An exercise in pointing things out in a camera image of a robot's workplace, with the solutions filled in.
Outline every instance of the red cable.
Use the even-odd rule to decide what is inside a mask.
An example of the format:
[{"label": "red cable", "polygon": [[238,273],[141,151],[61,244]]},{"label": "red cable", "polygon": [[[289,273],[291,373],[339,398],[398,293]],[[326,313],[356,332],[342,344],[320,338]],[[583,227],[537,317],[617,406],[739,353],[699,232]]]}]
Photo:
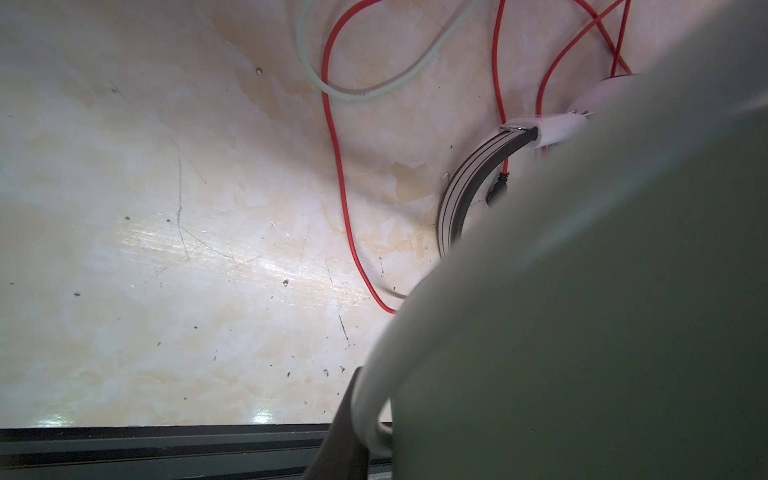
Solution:
[{"label": "red cable", "polygon": [[541,85],[539,85],[538,88],[538,94],[536,95],[536,114],[541,115],[541,104],[544,102],[544,89],[547,87],[547,82],[549,81],[549,78],[552,76],[552,72],[554,71],[554,68],[558,66],[558,63],[560,63],[560,60],[565,56],[565,54],[568,53],[571,48],[573,48],[574,45],[576,45],[576,42],[581,40],[581,37],[585,36],[588,31],[592,27],[594,27],[600,20],[602,20],[605,15],[608,15],[611,13],[616,7],[618,7],[624,0],[616,0],[616,2],[613,2],[610,7],[606,8],[605,11],[601,14],[599,14],[597,17],[595,17],[592,22],[589,22],[589,24],[584,27],[583,30],[579,32],[578,35],[574,37],[573,40],[571,40],[571,43],[566,45],[565,48],[563,48],[563,51],[560,52],[560,54],[554,59],[552,62],[552,65],[550,65],[549,70],[547,70],[547,73],[544,75],[544,78],[541,80]]},{"label": "red cable", "polygon": [[[496,104],[498,105],[498,114],[502,118],[502,123],[507,123],[507,115],[504,113],[504,101],[502,100],[502,88],[498,85],[498,33],[502,29],[502,16],[504,15],[504,4],[507,0],[499,0],[498,13],[496,13],[496,26],[493,29],[493,44],[491,46],[491,72],[493,73],[493,89],[496,92]],[[509,158],[504,159],[502,173],[509,172]]]},{"label": "red cable", "polygon": [[[578,3],[584,10],[587,11],[587,13],[592,18],[597,18],[598,13],[592,8],[591,5],[589,5],[585,0],[574,0],[574,2]],[[611,36],[608,34],[608,32],[605,30],[605,27],[603,26],[603,22],[598,22],[598,30],[600,30],[601,35],[603,35],[603,38],[605,39],[605,43],[608,45],[608,49],[611,50],[612,55],[616,55],[616,48],[614,48],[614,43],[611,40]],[[627,66],[627,63],[624,62],[624,59],[619,56],[619,65],[626,71],[628,74],[632,75],[632,70],[629,69]]]},{"label": "red cable", "polygon": [[[341,18],[339,18],[339,21],[337,21],[336,24],[333,26],[333,30],[331,30],[331,35],[328,37],[325,50],[323,51],[323,67],[320,73],[320,77],[323,79],[325,83],[328,83],[328,63],[331,58],[331,49],[333,48],[333,42],[336,41],[336,37],[339,35],[339,32],[341,31],[342,27],[357,12],[359,12],[360,10],[363,10],[365,7],[373,5],[374,3],[377,3],[380,1],[382,0],[362,0],[361,2],[357,2],[355,5],[352,6],[352,8],[344,12],[344,15],[342,15]],[[331,116],[330,99],[328,98],[328,94],[326,94],[325,92],[323,92],[323,109],[326,112],[326,120],[328,121],[328,130],[331,133],[331,142],[333,143],[333,154],[336,156],[336,172],[339,175],[339,193],[341,194],[341,211],[344,214],[344,227],[346,228],[346,239],[347,239],[347,242],[349,243],[349,251],[352,253],[352,259],[355,260],[357,271],[360,272],[362,281],[366,283],[366,286],[368,287],[368,291],[373,296],[373,299],[376,301],[376,303],[379,304],[379,306],[381,306],[384,309],[384,311],[386,311],[387,313],[394,314],[396,310],[393,310],[389,308],[386,304],[384,304],[382,299],[379,297],[379,294],[376,293],[376,291],[373,289],[373,285],[371,284],[371,281],[368,280],[366,271],[362,269],[362,264],[360,264],[360,258],[357,257],[355,240],[352,238],[352,225],[349,222],[349,209],[347,208],[347,205],[346,205],[346,188],[344,187],[344,168],[341,163],[341,150],[339,149],[339,138],[336,136],[336,126],[334,126],[333,117]]]},{"label": "red cable", "polygon": [[624,4],[624,14],[621,16],[621,28],[619,29],[619,39],[616,40],[616,52],[614,53],[614,64],[611,66],[611,77],[616,76],[616,64],[621,53],[621,44],[624,43],[624,30],[627,28],[627,17],[629,16],[629,5],[632,0],[627,0]]}]

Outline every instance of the light green cable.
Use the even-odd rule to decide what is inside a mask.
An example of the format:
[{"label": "light green cable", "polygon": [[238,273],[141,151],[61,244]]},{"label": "light green cable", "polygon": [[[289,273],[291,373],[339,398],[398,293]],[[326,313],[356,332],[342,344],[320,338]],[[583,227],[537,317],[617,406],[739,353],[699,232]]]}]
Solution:
[{"label": "light green cable", "polygon": [[301,64],[304,67],[306,76],[309,77],[312,83],[317,85],[320,90],[326,92],[331,97],[338,98],[339,100],[350,101],[369,100],[370,98],[376,98],[396,89],[411,78],[415,77],[415,75],[419,73],[419,71],[421,71],[421,69],[424,68],[430,60],[432,60],[432,57],[435,56],[440,47],[442,47],[442,44],[444,44],[445,41],[448,40],[448,38],[453,35],[454,32],[456,32],[456,29],[464,22],[464,20],[467,19],[469,14],[472,13],[472,9],[475,8],[475,6],[481,1],[482,0],[472,0],[469,5],[467,5],[467,8],[464,9],[462,14],[456,19],[456,21],[453,22],[453,24],[448,27],[448,29],[445,30],[442,35],[440,35],[440,38],[437,39],[435,44],[429,49],[429,51],[427,51],[422,59],[413,65],[406,73],[387,81],[381,87],[374,88],[373,90],[346,93],[336,90],[334,87],[331,87],[323,80],[321,80],[320,77],[317,76],[317,73],[315,73],[315,71],[312,69],[310,60],[306,57],[304,31],[306,29],[306,20],[310,16],[310,10],[312,10],[312,5],[315,3],[315,0],[304,0],[304,5],[301,8],[301,14],[299,15],[299,23],[296,26],[296,46],[299,50],[299,58],[301,58]]}]

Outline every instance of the marble floor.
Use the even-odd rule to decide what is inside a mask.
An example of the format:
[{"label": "marble floor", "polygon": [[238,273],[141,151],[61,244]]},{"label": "marble floor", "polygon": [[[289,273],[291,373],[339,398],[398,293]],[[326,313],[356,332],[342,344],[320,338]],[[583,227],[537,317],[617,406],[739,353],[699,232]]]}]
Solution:
[{"label": "marble floor", "polygon": [[[319,0],[314,65],[352,3]],[[600,11],[611,2],[591,2]],[[636,0],[637,73],[724,0]],[[465,4],[386,0],[340,35],[332,80],[413,63]],[[296,55],[300,0],[0,4],[0,427],[329,422],[390,316],[346,245],[319,91]],[[397,306],[439,262],[438,203],[496,132],[496,0],[426,69],[372,101],[333,102],[362,262]],[[616,35],[621,8],[605,20]],[[509,117],[589,17],[510,0]],[[590,33],[545,113],[607,76]],[[510,188],[532,156],[512,162]]]}]

